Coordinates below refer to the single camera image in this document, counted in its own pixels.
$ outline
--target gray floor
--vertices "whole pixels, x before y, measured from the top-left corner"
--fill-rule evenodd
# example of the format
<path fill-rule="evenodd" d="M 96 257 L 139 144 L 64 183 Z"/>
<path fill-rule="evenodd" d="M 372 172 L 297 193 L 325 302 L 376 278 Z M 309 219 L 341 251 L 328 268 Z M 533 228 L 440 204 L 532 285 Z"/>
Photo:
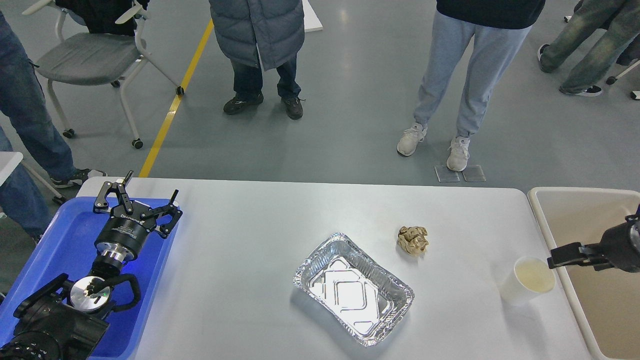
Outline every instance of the gray floor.
<path fill-rule="evenodd" d="M 55 43 L 55 14 L 46 8 L 21 16 L 31 3 L 0 0 L 0 9 L 30 57 L 38 59 Z M 495 89 L 485 122 L 470 146 L 470 164 L 481 165 L 486 176 L 482 183 L 439 183 L 434 171 L 434 166 L 444 165 L 455 134 L 469 52 L 431 120 L 427 140 L 409 158 L 396 152 L 399 137 L 413 122 L 435 1 L 310 3 L 324 29 L 307 33 L 298 56 L 304 117 L 297 121 L 286 117 L 276 94 L 275 71 L 265 73 L 263 104 L 246 113 L 225 115 L 222 106 L 233 96 L 233 74 L 212 35 L 150 177 L 482 186 L 523 192 L 535 186 L 640 191 L 640 102 L 628 97 L 631 90 L 640 90 L 640 71 L 614 86 L 601 81 L 605 93 L 596 98 L 568 97 L 557 91 L 601 31 L 556 73 L 538 70 L 538 47 L 560 32 L 563 15 L 571 14 L 574 0 L 547 3 Z M 171 74 L 182 78 L 209 21 L 208 3 L 152 1 L 150 10 L 147 47 Z M 65 34 L 80 30 L 68 24 Z M 615 65 L 609 74 L 623 69 Z M 77 133 L 68 141 L 76 165 L 116 176 L 130 169 L 140 172 L 174 98 L 171 83 L 150 65 L 132 83 L 128 94 L 145 142 L 136 150 L 110 86 L 56 85 L 56 91 Z M 50 111 L 61 128 L 52 107 Z M 0 125 L 15 148 L 23 150 L 2 115 Z M 24 244 L 26 236 L 7 219 L 0 220 L 0 236 L 0 291 L 6 291 L 32 245 Z"/>

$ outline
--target black sweatshirt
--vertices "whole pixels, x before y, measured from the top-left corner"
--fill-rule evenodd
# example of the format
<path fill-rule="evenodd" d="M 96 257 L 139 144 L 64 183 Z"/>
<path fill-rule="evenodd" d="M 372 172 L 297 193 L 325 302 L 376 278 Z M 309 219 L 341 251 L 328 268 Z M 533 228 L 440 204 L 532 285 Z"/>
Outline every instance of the black sweatshirt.
<path fill-rule="evenodd" d="M 442 15 L 472 24 L 500 29 L 533 25 L 545 0 L 437 0 Z"/>

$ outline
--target jeans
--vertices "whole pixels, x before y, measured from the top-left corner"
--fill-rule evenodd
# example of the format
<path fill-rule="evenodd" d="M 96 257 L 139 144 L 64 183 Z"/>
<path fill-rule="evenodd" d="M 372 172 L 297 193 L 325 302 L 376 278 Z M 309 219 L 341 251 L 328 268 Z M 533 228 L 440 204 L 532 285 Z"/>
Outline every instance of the jeans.
<path fill-rule="evenodd" d="M 640 33 L 640 0 L 585 0 L 540 57 L 544 72 L 556 70 L 613 13 L 609 29 L 571 70 L 560 89 L 578 94 L 602 79 L 609 67 Z"/>
<path fill-rule="evenodd" d="M 1 127 L 0 151 L 13 151 Z M 49 208 L 40 190 L 21 164 L 0 186 L 0 206 L 33 238 L 42 235 L 51 221 Z"/>
<path fill-rule="evenodd" d="M 296 59 L 297 56 L 294 56 L 291 60 L 276 68 L 280 75 L 278 95 L 283 99 L 298 97 L 298 94 L 300 94 L 300 86 L 296 83 Z M 262 68 L 260 64 L 258 64 L 258 67 L 252 67 L 231 60 L 231 66 L 234 68 L 234 91 L 237 99 L 240 101 L 256 100 L 258 94 L 262 91 Z"/>
<path fill-rule="evenodd" d="M 429 65 L 418 90 L 415 121 L 427 127 L 444 96 L 453 70 L 474 37 L 467 80 L 458 110 L 457 136 L 471 137 L 484 119 L 493 88 L 502 77 L 531 27 L 498 29 L 435 13 Z"/>
<path fill-rule="evenodd" d="M 50 177 L 66 180 L 73 176 L 76 168 L 71 149 L 53 126 L 33 67 L 1 12 L 0 111 Z M 0 131 L 0 151 L 11 150 L 4 131 Z M 42 194 L 21 165 L 0 187 L 0 206 L 32 236 L 42 234 L 51 219 Z"/>

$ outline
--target foil container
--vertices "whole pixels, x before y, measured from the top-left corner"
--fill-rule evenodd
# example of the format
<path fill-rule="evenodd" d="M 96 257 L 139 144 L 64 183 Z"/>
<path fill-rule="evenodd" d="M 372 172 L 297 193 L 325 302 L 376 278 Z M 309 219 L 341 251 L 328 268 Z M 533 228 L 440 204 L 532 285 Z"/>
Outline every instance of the foil container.
<path fill-rule="evenodd" d="M 322 304 L 363 346 L 389 335 L 413 302 L 413 290 L 345 234 L 335 233 L 302 262 L 293 284 Z"/>

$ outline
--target beige bin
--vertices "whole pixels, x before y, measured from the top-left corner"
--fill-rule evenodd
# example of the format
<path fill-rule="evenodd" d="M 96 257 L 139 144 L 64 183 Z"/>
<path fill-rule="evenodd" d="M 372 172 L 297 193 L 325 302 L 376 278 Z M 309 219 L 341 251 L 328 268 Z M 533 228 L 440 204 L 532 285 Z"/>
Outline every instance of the beige bin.
<path fill-rule="evenodd" d="M 640 204 L 640 193 L 597 188 L 533 188 L 529 202 L 549 249 L 598 243 Z M 557 269 L 595 359 L 640 359 L 640 274 L 590 266 Z"/>

